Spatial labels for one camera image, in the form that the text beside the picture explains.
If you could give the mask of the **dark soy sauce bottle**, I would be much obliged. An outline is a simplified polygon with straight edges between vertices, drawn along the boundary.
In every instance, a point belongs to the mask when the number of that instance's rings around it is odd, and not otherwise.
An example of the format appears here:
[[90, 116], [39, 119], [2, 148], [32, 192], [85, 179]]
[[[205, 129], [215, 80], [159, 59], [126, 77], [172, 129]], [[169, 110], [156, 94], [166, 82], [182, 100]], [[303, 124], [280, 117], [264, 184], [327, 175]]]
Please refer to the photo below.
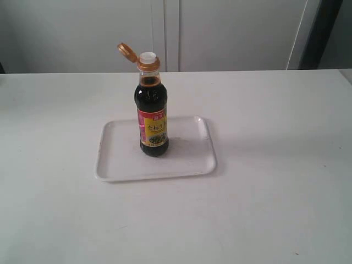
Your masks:
[[167, 131], [167, 89], [160, 78], [160, 59], [153, 52], [137, 55], [120, 43], [119, 52], [137, 65], [139, 82], [134, 92], [140, 132], [140, 148], [148, 156], [159, 157], [169, 146]]

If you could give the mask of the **white rectangular plastic tray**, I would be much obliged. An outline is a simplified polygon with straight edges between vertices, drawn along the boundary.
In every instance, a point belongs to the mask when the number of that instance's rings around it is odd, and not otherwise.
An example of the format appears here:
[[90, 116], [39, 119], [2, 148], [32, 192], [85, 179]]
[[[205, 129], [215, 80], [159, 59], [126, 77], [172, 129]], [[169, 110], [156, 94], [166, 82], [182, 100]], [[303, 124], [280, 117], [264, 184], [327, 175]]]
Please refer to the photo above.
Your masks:
[[133, 182], [206, 175], [217, 165], [204, 118], [168, 119], [169, 148], [159, 157], [142, 152], [136, 120], [107, 123], [100, 140], [96, 178], [103, 182]]

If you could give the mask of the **dark vertical post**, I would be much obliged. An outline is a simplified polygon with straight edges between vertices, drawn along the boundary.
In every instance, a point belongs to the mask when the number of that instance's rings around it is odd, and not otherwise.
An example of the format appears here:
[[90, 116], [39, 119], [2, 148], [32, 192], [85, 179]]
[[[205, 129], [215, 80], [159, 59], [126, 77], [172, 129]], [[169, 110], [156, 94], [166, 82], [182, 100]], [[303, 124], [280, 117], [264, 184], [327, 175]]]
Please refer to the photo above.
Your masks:
[[320, 1], [299, 62], [299, 70], [318, 68], [342, 3], [343, 0]]

